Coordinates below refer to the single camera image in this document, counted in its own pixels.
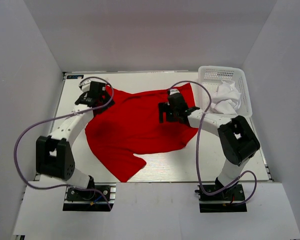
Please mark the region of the red t shirt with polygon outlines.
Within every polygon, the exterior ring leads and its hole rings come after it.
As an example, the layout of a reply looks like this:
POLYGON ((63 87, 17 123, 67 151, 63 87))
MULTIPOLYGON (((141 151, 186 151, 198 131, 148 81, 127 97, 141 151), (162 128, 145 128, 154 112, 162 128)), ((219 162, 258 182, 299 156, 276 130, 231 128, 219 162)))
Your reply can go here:
POLYGON ((106 91, 114 94, 114 105, 87 124, 85 135, 92 153, 120 182, 147 164, 140 155, 181 150, 198 132, 177 121, 159 121, 158 104, 168 101, 166 89, 106 91))

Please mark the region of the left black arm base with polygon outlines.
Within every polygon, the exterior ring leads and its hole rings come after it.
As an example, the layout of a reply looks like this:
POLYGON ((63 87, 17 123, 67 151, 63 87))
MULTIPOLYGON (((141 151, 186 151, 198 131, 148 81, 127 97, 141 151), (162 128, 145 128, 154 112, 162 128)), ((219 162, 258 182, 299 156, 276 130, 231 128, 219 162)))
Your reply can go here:
POLYGON ((110 212, 115 203, 115 183, 95 183, 100 191, 82 191, 68 187, 63 201, 64 212, 110 212))

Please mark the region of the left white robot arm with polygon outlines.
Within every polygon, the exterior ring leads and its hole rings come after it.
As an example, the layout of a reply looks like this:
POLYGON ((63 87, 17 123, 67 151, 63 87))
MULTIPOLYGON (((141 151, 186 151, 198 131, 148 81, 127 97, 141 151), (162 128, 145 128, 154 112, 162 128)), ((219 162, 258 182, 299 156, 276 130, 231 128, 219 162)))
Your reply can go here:
POLYGON ((75 101, 70 116, 48 136, 36 140, 36 172, 77 187, 86 200, 95 196, 96 187, 91 176, 76 168, 72 146, 95 115, 114 105, 114 90, 108 93, 109 86, 102 78, 98 81, 84 79, 79 84, 82 94, 75 101))

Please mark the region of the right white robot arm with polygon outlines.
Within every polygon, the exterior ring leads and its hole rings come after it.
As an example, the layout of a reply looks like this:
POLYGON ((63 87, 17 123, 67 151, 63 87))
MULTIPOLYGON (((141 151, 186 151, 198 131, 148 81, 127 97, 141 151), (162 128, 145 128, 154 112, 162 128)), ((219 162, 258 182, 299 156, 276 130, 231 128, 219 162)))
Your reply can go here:
POLYGON ((169 92, 167 102, 158 104, 159 122, 179 122, 191 128, 198 129, 195 147, 196 173, 200 191, 207 196, 217 195, 226 200, 234 193, 234 187, 245 174, 243 168, 260 149, 261 145, 245 117, 223 118, 213 113, 207 113, 197 106, 188 107, 179 91, 169 92), (217 137, 225 156, 225 162, 220 174, 215 179, 215 191, 204 189, 200 175, 199 144, 201 131, 206 131, 217 137))

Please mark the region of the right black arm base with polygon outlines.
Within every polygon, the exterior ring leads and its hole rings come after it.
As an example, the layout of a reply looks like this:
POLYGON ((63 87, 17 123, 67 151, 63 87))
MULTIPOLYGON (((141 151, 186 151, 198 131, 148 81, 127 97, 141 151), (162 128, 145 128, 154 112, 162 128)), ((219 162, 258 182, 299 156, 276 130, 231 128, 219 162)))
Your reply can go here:
POLYGON ((237 184, 235 187, 216 195, 206 195, 198 186, 194 191, 199 197, 200 213, 245 213, 246 203, 239 204, 246 200, 243 186, 237 184))

